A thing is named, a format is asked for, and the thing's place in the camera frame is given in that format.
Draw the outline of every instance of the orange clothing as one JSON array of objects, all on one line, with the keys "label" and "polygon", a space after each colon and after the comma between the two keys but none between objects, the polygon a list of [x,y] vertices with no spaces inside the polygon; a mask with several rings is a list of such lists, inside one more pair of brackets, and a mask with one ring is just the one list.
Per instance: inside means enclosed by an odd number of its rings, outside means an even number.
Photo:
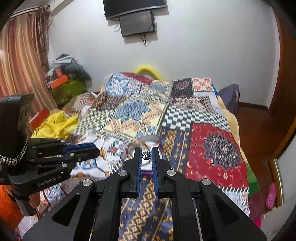
[{"label": "orange clothing", "polygon": [[3,185],[0,185],[0,218],[11,231],[23,218],[18,205],[10,199]]}]

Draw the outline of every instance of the bed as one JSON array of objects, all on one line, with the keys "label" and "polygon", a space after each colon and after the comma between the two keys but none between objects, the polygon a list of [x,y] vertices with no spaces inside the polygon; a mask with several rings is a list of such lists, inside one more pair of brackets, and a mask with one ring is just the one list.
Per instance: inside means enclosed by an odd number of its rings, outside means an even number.
[{"label": "bed", "polygon": [[[211,179],[250,216],[249,199],[258,192],[258,183],[239,146],[236,118],[210,78],[165,82],[115,73],[98,96],[86,93],[65,112],[83,116],[68,141],[93,142],[105,157],[78,163],[72,179],[44,190],[40,217],[82,180],[105,179],[120,170],[123,153],[136,140],[159,147],[163,159],[187,178]],[[151,166],[142,165],[139,198],[122,201],[119,240],[172,240],[171,200],[155,197]]]}]

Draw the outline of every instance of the silver screw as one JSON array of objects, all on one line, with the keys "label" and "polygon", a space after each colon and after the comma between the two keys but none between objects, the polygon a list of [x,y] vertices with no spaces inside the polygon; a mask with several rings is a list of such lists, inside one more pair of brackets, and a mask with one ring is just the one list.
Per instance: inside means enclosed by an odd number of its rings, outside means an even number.
[{"label": "silver screw", "polygon": [[175,170],[168,170],[168,171],[167,171],[167,174],[168,174],[169,176],[174,176],[174,175],[176,175],[176,171],[175,171]]},{"label": "silver screw", "polygon": [[203,185],[205,185],[205,186],[209,186],[209,185],[211,185],[212,182],[211,182],[210,179],[205,178],[205,179],[203,179],[202,183],[203,183]]},{"label": "silver screw", "polygon": [[122,176],[122,177],[126,176],[127,174],[128,174],[128,172],[127,172],[126,170],[120,170],[120,171],[118,172],[118,175],[120,175],[120,176]]},{"label": "silver screw", "polygon": [[82,184],[83,184],[83,186],[89,186],[89,185],[91,185],[92,184],[92,180],[90,180],[90,179],[85,179],[83,182],[82,182]]}]

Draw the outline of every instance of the brown floor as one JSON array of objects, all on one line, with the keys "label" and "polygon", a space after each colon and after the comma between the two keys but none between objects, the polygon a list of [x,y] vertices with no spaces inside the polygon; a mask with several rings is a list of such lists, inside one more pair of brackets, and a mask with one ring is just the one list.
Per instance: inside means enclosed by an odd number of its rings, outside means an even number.
[{"label": "brown floor", "polygon": [[260,187],[261,198],[258,199],[256,206],[262,206],[258,212],[262,210],[262,214],[264,214],[267,212],[265,199],[268,187],[273,181],[268,160],[285,137],[289,126],[283,126],[279,119],[270,116],[265,110],[248,107],[239,107],[237,121],[239,123],[240,146]]}]

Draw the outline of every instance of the curtain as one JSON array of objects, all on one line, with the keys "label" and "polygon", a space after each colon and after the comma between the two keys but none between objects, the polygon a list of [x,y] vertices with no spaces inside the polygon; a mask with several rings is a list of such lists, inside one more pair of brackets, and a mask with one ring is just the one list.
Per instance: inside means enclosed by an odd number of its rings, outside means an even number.
[{"label": "curtain", "polygon": [[10,19],[0,33],[0,98],[34,93],[30,118],[43,108],[57,108],[44,83],[49,15],[43,13],[39,9]]}]

